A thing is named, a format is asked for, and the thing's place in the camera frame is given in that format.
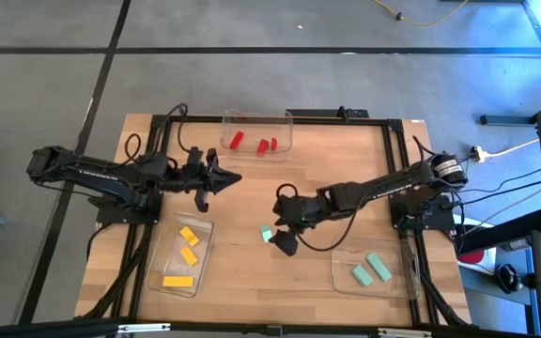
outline yellow block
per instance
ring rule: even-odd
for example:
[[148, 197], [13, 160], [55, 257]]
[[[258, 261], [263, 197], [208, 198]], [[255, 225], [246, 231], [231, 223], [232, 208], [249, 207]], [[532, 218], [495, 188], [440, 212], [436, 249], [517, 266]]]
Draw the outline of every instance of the yellow block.
[[164, 277], [162, 286], [191, 287], [193, 286], [193, 277]]
[[187, 226], [180, 229], [180, 234], [185, 238], [185, 240], [187, 240], [187, 242], [191, 246], [195, 246], [195, 244], [199, 242], [199, 239], [197, 239], [192, 229], [188, 228]]
[[195, 254], [189, 247], [184, 247], [180, 250], [180, 254], [183, 255], [183, 258], [185, 258], [185, 261], [187, 264], [189, 264], [190, 267], [193, 266], [193, 264], [197, 263], [197, 257], [195, 257]]

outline gray floor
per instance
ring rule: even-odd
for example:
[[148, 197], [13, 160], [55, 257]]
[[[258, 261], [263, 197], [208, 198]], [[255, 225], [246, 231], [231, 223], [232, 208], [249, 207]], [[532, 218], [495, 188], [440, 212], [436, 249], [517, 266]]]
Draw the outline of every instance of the gray floor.
[[[0, 0], [0, 46], [106, 46], [120, 4]], [[436, 0], [390, 4], [420, 22], [456, 6]], [[441, 25], [417, 28], [362, 0], [133, 1], [120, 45], [540, 46], [521, 5], [469, 4]], [[13, 322], [17, 314], [56, 197], [28, 182], [24, 170], [30, 152], [46, 145], [73, 147], [101, 61], [100, 55], [0, 55], [0, 214], [8, 220], [0, 227], [0, 325]], [[498, 152], [535, 138], [535, 130], [481, 127], [478, 116], [539, 110], [541, 57], [118, 55], [87, 154], [112, 159], [126, 113], [162, 114], [179, 101], [187, 102], [194, 114], [346, 105], [368, 109], [374, 117], [424, 119], [434, 149], [463, 156], [469, 146], [480, 145]], [[469, 187], [495, 188], [540, 166], [538, 145], [528, 146], [484, 164], [472, 163]], [[536, 174], [519, 184], [540, 178]], [[469, 205], [466, 212], [483, 220], [526, 193]], [[541, 195], [493, 222], [539, 207]], [[72, 197], [36, 320], [71, 318], [94, 218], [95, 209], [84, 197]], [[514, 305], [471, 292], [468, 300], [472, 319], [481, 327], [524, 330], [522, 324], [486, 318], [479, 310], [483, 304], [506, 312]], [[522, 311], [515, 314], [524, 318]]]

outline wooden table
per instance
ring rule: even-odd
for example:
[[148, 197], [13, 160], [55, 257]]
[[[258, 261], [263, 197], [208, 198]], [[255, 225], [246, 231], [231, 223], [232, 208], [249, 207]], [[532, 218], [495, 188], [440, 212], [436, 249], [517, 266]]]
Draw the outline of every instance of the wooden table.
[[[137, 132], [147, 139], [151, 117], [127, 115], [115, 161], [125, 160], [123, 146], [131, 133]], [[403, 124], [410, 162], [418, 161], [412, 135], [428, 146], [425, 123], [404, 120]], [[187, 154], [178, 147], [177, 127], [178, 124], [173, 124], [168, 156], [184, 163]], [[209, 196], [209, 212], [203, 216], [214, 222], [214, 237], [204, 279], [191, 299], [144, 287], [138, 318], [164, 322], [410, 326], [406, 300], [362, 298], [334, 291], [330, 283], [330, 253], [313, 252], [301, 245], [295, 256], [287, 257], [260, 238], [260, 225], [271, 225], [277, 219], [271, 209], [280, 184], [293, 183], [300, 194], [314, 195], [318, 187], [366, 181], [387, 174], [381, 129], [294, 125], [294, 146], [289, 160], [284, 162], [232, 159], [220, 146], [220, 134], [219, 123], [185, 123], [182, 130], [184, 145], [216, 147], [221, 167], [243, 175], [241, 182]], [[167, 193], [162, 220], [171, 209], [197, 214], [193, 193]], [[304, 237], [318, 247], [327, 246], [342, 234], [347, 223], [348, 220], [321, 223]], [[94, 240], [76, 306], [77, 315], [90, 310], [117, 276], [127, 229], [126, 225], [113, 225]], [[160, 227], [155, 227], [152, 243], [155, 244], [159, 232]], [[397, 239], [387, 198], [362, 209], [350, 234]], [[470, 322], [452, 243], [436, 231], [425, 231], [424, 237], [433, 282], [457, 314]], [[148, 262], [154, 246], [150, 246]], [[129, 281], [125, 295], [131, 290], [132, 281]], [[121, 313], [126, 314], [128, 307], [125, 301]], [[423, 293], [419, 307], [426, 322]]]

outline mint green block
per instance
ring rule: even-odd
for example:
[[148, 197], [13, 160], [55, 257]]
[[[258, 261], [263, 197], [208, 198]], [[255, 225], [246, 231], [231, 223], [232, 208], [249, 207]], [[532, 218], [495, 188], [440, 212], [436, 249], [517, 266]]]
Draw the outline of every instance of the mint green block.
[[352, 274], [354, 275], [354, 278], [358, 280], [358, 283], [360, 283], [362, 286], [369, 286], [371, 285], [371, 283], [373, 283], [371, 275], [366, 272], [363, 266], [356, 266], [356, 268], [352, 270]]
[[267, 225], [260, 226], [260, 233], [262, 234], [262, 239], [267, 243], [272, 238], [272, 231]]
[[377, 275], [379, 275], [383, 282], [387, 282], [390, 280], [390, 278], [392, 278], [392, 273], [385, 268], [385, 265], [383, 262], [381, 262], [381, 258], [379, 258], [379, 256], [377, 256], [375, 253], [370, 253], [366, 257], [366, 260], [368, 261], [368, 264], [373, 267], [373, 270], [377, 273]]

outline transparent bin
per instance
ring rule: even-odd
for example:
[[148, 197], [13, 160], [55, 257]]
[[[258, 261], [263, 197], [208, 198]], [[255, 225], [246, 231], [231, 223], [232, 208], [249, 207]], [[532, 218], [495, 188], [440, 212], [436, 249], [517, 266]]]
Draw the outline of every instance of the transparent bin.
[[[243, 133], [243, 138], [236, 149], [231, 149], [235, 136]], [[271, 149], [272, 139], [276, 140], [276, 149]], [[264, 155], [257, 153], [262, 140], [269, 142]], [[293, 146], [293, 116], [281, 114], [250, 114], [229, 109], [223, 114], [223, 133], [221, 146], [229, 150], [229, 156], [236, 159], [260, 161], [286, 161]]]
[[[214, 224], [195, 215], [173, 213], [167, 216], [164, 222], [158, 224], [158, 226], [161, 226], [162, 230], [147, 270], [146, 287], [181, 297], [195, 296], [197, 287], [204, 278], [203, 273]], [[184, 226], [188, 226], [199, 239], [195, 246], [190, 246], [187, 240], [179, 233]], [[184, 247], [189, 247], [197, 257], [197, 263], [192, 267], [187, 264], [180, 253], [180, 250]], [[165, 276], [193, 276], [193, 286], [163, 286], [162, 281]]]
[[[383, 282], [366, 260], [375, 253], [392, 273]], [[352, 270], [361, 265], [373, 278], [369, 286], [362, 286]], [[332, 286], [335, 291], [358, 296], [414, 300], [419, 296], [419, 263], [406, 240], [383, 240], [347, 237], [333, 249], [331, 259]]]

